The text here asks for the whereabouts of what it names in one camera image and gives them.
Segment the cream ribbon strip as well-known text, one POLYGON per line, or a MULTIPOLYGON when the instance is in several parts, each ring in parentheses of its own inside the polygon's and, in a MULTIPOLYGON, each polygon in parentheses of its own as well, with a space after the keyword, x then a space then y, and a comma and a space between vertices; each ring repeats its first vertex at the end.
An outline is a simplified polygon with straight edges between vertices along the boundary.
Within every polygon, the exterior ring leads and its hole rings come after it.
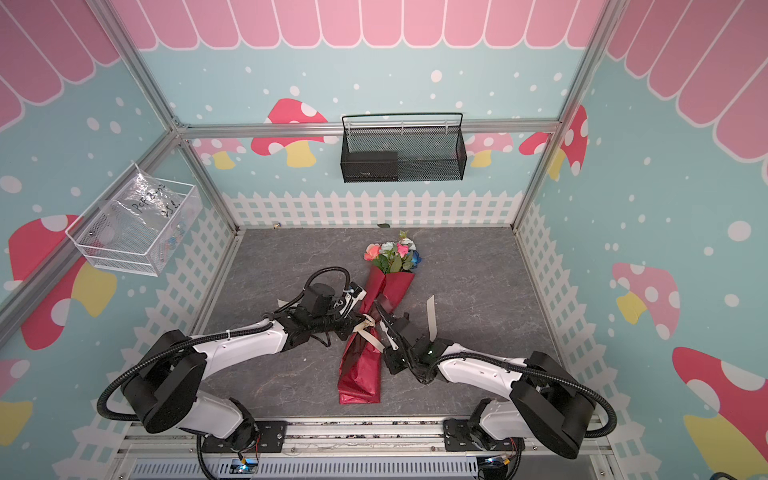
MULTIPOLYGON (((429 340, 434 341, 437 338, 438 330, 435 298, 433 296, 426 302, 426 311, 429 340)), ((376 320, 368 314, 364 314, 363 317, 364 320, 354 327, 355 333, 370 343, 380 353, 383 353, 386 348, 398 349, 398 346, 394 344, 394 340, 388 334, 385 334, 385 337, 388 338, 387 343, 380 341, 381 336, 378 333, 378 327, 385 328, 385 325, 380 320, 376 320)))

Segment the dark red wrapping paper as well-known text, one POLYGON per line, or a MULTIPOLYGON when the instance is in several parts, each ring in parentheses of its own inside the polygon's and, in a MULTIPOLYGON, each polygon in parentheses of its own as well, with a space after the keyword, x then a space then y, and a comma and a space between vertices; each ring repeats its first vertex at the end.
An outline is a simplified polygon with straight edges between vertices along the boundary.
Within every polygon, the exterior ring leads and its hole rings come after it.
MULTIPOLYGON (((387 299, 392 313, 402 302, 413 279, 414 273, 383 273, 375 265, 369 269, 364 289, 367 294, 362 300, 359 314, 368 314, 374 319, 374 302, 387 299)), ((337 388, 341 405, 378 404, 381 398, 382 353, 354 332, 347 342, 342 355, 337 388)))

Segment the pink orange fake rose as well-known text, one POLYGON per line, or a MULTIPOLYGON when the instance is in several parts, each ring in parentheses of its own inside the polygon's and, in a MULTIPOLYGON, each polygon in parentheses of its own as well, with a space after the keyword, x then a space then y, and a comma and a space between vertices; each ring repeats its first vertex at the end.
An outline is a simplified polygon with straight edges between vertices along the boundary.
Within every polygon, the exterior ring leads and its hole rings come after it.
POLYGON ((380 244, 369 244, 364 253, 364 259, 366 261, 374 261, 380 256, 380 254, 381 254, 380 244))

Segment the light blue fake flower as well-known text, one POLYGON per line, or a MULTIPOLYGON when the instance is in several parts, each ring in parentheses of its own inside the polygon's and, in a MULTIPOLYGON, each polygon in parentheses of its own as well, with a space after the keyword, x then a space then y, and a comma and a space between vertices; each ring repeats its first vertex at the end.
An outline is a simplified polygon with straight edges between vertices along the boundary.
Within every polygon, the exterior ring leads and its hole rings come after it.
POLYGON ((413 250, 417 251, 415 242, 409 238, 406 231, 401 231, 397 241, 389 241, 381 244, 381 254, 373 261, 373 264, 385 274, 412 272, 414 270, 411 265, 411 252, 413 250), (401 258, 397 252, 398 243, 405 244, 410 249, 409 253, 404 258, 401 258))

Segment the dark blue fake rose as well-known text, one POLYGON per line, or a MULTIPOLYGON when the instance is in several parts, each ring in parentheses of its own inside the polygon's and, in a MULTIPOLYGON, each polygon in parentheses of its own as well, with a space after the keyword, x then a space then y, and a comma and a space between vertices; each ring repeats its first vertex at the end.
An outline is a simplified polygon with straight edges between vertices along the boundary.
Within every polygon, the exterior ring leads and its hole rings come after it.
POLYGON ((411 265, 412 265, 412 269, 415 269, 419 265, 420 262, 421 262, 421 257, 419 255, 419 253, 416 250, 413 250, 411 252, 411 265))

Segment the small pink fake rose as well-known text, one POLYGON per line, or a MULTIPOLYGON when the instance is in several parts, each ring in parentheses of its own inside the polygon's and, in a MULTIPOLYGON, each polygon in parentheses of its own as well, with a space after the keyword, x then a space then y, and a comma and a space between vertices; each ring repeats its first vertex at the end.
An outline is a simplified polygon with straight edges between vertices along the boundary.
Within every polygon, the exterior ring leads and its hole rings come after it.
POLYGON ((407 245, 402 243, 397 244, 397 252, 401 258, 404 258, 409 253, 409 251, 410 249, 407 245))

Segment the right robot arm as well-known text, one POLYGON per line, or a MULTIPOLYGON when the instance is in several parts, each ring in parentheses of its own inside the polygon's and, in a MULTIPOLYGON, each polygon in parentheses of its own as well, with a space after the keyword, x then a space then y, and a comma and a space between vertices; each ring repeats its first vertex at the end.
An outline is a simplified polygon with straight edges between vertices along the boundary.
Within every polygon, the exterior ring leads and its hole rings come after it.
POLYGON ((575 459, 584 440, 606 437, 618 426, 610 402, 544 352, 506 358, 432 339, 407 316, 397 318, 388 312, 383 297, 375 301, 373 312, 389 342, 384 353, 392 374, 408 370, 423 385, 441 380, 497 397, 480 404, 473 414, 480 439, 533 437, 549 451, 575 459))

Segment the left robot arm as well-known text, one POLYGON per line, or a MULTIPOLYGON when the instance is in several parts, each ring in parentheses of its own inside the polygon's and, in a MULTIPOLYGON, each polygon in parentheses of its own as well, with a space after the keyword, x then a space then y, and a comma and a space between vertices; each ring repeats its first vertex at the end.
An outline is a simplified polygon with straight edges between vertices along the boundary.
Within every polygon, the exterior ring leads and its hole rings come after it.
POLYGON ((341 297, 332 287, 314 283, 246 327, 200 336, 170 330, 105 388, 97 400, 97 413, 108 420, 138 422, 150 434, 178 428, 216 438, 233 451, 250 448, 260 438, 253 415, 233 398, 204 392, 202 382, 229 367, 287 352, 323 334, 346 338, 359 322, 354 307, 365 296, 355 283, 341 297))

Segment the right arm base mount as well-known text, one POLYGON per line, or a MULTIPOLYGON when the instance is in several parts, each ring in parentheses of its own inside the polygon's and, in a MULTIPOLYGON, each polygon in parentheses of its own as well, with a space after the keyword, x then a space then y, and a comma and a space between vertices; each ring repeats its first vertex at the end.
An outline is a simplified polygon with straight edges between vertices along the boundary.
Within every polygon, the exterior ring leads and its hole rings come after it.
POLYGON ((448 418, 442 423, 444 448, 448 452, 517 452, 524 451, 522 438, 496 440, 485 433, 478 422, 448 418))

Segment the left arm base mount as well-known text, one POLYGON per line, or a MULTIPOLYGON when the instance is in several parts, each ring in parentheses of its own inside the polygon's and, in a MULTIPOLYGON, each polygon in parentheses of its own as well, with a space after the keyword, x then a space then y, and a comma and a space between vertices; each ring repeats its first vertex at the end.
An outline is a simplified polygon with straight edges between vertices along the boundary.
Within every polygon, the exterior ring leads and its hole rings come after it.
POLYGON ((286 439, 287 421, 246 419, 224 439, 208 436, 203 453, 280 453, 286 439))

